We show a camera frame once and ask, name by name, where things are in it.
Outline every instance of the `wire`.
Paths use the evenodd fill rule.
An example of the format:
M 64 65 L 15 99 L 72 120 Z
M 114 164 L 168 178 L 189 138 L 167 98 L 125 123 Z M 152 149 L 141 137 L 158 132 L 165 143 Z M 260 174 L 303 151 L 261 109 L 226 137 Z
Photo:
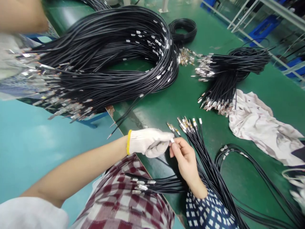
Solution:
M 195 76 L 200 77 L 199 81 L 212 83 L 198 99 L 198 103 L 203 101 L 200 108 L 206 111 L 214 108 L 218 114 L 228 116 L 233 108 L 237 83 L 251 72 L 260 74 L 270 60 L 268 49 L 260 47 L 239 47 L 231 50 L 229 55 L 210 53 L 202 56 Z
M 290 172 L 290 171 L 301 171 L 301 172 L 303 172 L 303 175 L 304 175 L 305 169 L 286 169 L 286 170 L 282 171 L 282 176 L 284 178 L 286 178 L 287 180 L 304 180 L 304 178 L 296 178 L 296 177 L 288 176 L 286 173 Z
M 169 25 L 169 30 L 172 33 L 173 41 L 179 51 L 179 63 L 181 65 L 194 65 L 195 58 L 199 57 L 195 52 L 185 48 L 184 45 L 192 42 L 197 34 L 196 23 L 188 18 L 180 18 L 173 20 Z M 184 29 L 186 34 L 177 33 L 178 29 Z
M 247 158 L 247 160 L 249 160 L 253 164 L 255 169 L 258 171 L 260 176 L 265 181 L 266 185 L 268 186 L 269 190 L 271 191 L 272 195 L 274 196 L 274 198 L 276 199 L 276 201 L 278 202 L 278 204 L 280 205 L 282 210 L 286 213 L 286 215 L 290 218 L 290 220 L 295 225 L 294 227 L 292 227 L 290 225 L 287 225 L 287 223 L 276 219 L 276 221 L 278 223 L 278 227 L 281 227 L 281 228 L 303 228 L 304 225 L 305 225 L 305 217 L 303 216 L 302 211 L 299 208 L 295 207 L 292 203 L 290 203 L 285 198 L 285 196 L 280 192 L 280 190 L 275 186 L 275 184 L 269 179 L 269 177 L 264 172 L 262 167 L 257 163 L 257 161 L 254 160 L 254 158 L 248 152 L 246 152 L 243 148 L 241 148 L 241 147 L 239 147 L 235 144 L 228 144 L 228 145 L 225 145 L 223 148 L 221 148 L 219 153 L 216 156 L 216 159 L 215 159 L 215 164 L 216 164 L 218 170 L 221 171 L 221 166 L 222 166 L 223 161 L 226 159 L 226 157 L 229 154 L 232 154 L 233 152 L 239 153 L 240 155 Z M 259 223 L 268 222 L 266 224 L 275 225 L 274 219 L 270 218 L 269 216 L 266 216 L 266 215 L 261 214 L 261 213 L 260 213 L 260 216 L 257 216 L 257 215 L 254 215 L 254 214 L 250 213 L 249 211 L 247 211 L 245 209 L 240 209 L 240 211 L 244 215 L 248 216 L 249 218 L 251 218 L 251 219 L 253 219 L 253 220 L 255 220 Z
M 80 1 L 92 7 L 95 11 L 111 9 L 111 7 L 104 0 L 80 0 Z
M 302 228 L 301 225 L 303 225 L 305 222 L 304 216 L 302 215 L 301 211 L 285 199 L 285 197 L 266 176 L 266 174 L 257 164 L 257 162 L 247 152 L 245 152 L 241 148 L 238 148 L 236 145 L 230 144 L 220 150 L 220 152 L 216 156 L 215 162 L 213 162 L 209 153 L 206 150 L 205 143 L 203 140 L 202 120 L 199 119 L 198 125 L 195 119 L 192 119 L 192 121 L 190 119 L 187 119 L 186 117 L 183 117 L 182 120 L 180 120 L 180 118 L 177 119 L 181 129 L 186 134 L 190 144 L 197 151 L 197 155 L 201 163 L 200 165 L 199 161 L 197 161 L 198 173 L 201 180 L 207 187 L 211 188 L 214 191 L 214 193 L 222 201 L 224 206 L 235 217 L 240 228 L 249 228 L 248 225 L 244 222 L 243 218 L 241 218 L 241 214 L 268 228 Z M 176 133 L 180 136 L 180 133 L 176 128 L 173 128 L 172 125 L 169 123 L 167 123 L 167 125 L 171 130 L 174 129 Z M 268 188 L 271 190 L 272 194 L 280 204 L 280 207 L 286 212 L 292 222 L 294 222 L 294 226 L 291 226 L 280 219 L 267 216 L 263 213 L 254 210 L 253 208 L 239 201 L 235 196 L 230 193 L 220 174 L 222 162 L 228 156 L 229 152 L 240 153 L 253 163 L 253 165 L 259 171 L 260 175 L 264 178 L 265 182 L 268 185 Z M 133 181 L 136 181 L 138 184 L 136 189 L 133 190 L 133 193 L 136 194 L 174 194 L 185 192 L 188 190 L 187 184 L 183 182 L 182 177 L 177 175 L 161 179 L 144 179 L 136 177 L 136 179 Z M 236 205 L 234 199 L 239 202 L 241 206 Z
M 108 105 L 133 100 L 116 120 L 115 130 L 147 94 L 172 85 L 179 69 L 177 47 L 164 19 L 134 5 L 90 14 L 62 37 L 27 53 L 39 59 L 42 65 L 37 68 L 43 76 L 39 81 L 32 77 L 29 83 L 48 91 L 35 104 L 59 105 L 50 119 L 64 114 L 72 122 L 83 120 Z M 145 72 L 109 69 L 133 59 L 154 67 Z

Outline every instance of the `red plaid shirt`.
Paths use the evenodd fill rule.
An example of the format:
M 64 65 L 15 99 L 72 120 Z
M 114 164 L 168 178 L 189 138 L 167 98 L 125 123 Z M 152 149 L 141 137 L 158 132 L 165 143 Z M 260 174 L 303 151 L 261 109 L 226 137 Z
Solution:
M 159 194 L 132 194 L 136 184 L 125 173 L 150 178 L 135 154 L 125 157 L 100 181 L 76 224 L 82 221 L 82 229 L 172 228 L 174 212 L 169 205 Z

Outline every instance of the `polka dot fabric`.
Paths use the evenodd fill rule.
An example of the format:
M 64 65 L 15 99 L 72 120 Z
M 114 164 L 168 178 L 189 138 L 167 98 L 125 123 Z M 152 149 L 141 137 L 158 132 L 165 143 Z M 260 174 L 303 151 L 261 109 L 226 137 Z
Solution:
M 186 217 L 190 228 L 237 229 L 234 216 L 224 207 L 211 189 L 205 199 L 196 198 L 191 191 L 186 197 Z

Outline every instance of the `green table surface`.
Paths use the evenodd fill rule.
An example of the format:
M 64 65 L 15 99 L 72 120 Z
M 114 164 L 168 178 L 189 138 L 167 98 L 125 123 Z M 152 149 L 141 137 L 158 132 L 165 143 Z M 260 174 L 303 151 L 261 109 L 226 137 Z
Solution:
M 140 1 L 144 6 L 148 1 Z M 169 23 L 176 18 L 187 17 L 193 19 L 198 27 L 197 36 L 187 47 L 196 53 L 210 52 L 226 54 L 230 49 L 240 47 L 243 42 L 238 39 L 213 15 L 199 7 L 200 1 L 170 1 L 168 13 L 162 14 Z M 161 8 L 161 1 L 150 4 L 150 8 Z M 46 1 L 46 14 L 59 34 L 62 34 L 79 18 L 90 14 L 93 10 L 76 1 Z M 146 70 L 146 63 L 132 61 L 124 62 L 116 69 Z M 129 113 L 128 118 L 121 125 L 121 132 L 126 135 L 130 129 L 159 128 L 169 131 L 166 122 L 178 127 L 176 117 L 185 115 L 188 118 L 202 118 L 204 139 L 212 158 L 219 149 L 229 143 L 237 144 L 247 150 L 259 162 L 275 185 L 293 202 L 289 194 L 290 184 L 281 176 L 286 169 L 279 161 L 262 152 L 252 141 L 235 137 L 229 129 L 228 118 L 217 115 L 214 111 L 206 112 L 199 109 L 197 99 L 207 90 L 209 83 L 198 82 L 191 78 L 195 67 L 180 66 L 178 79 L 168 89 L 146 96 Z M 274 117 L 284 123 L 291 124 L 303 135 L 305 134 L 305 93 L 290 79 L 282 75 L 271 64 L 268 64 L 260 75 L 251 73 L 244 81 L 238 84 L 238 89 L 248 93 L 253 91 L 258 97 L 271 107 Z M 115 104 L 114 120 L 125 113 L 131 102 Z M 152 178 L 167 177 L 173 171 L 156 159 L 149 159 L 138 155 Z M 175 159 L 169 158 L 166 152 L 164 160 L 177 168 Z M 222 176 L 229 190 L 243 203 L 266 215 L 291 223 L 285 215 L 270 190 L 259 176 L 252 164 L 240 155 L 227 157 L 222 168 Z M 175 213 L 182 222 L 185 218 L 185 196 L 182 194 L 165 195 Z M 246 222 L 251 228 L 264 228 L 249 220 Z

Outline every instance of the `white glove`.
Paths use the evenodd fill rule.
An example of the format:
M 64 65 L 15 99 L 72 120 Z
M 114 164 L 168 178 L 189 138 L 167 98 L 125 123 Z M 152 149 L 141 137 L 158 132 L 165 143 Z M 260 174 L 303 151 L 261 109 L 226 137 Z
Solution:
M 149 158 L 158 157 L 165 153 L 173 133 L 162 132 L 159 129 L 148 128 L 130 130 L 127 140 L 127 154 L 142 153 Z

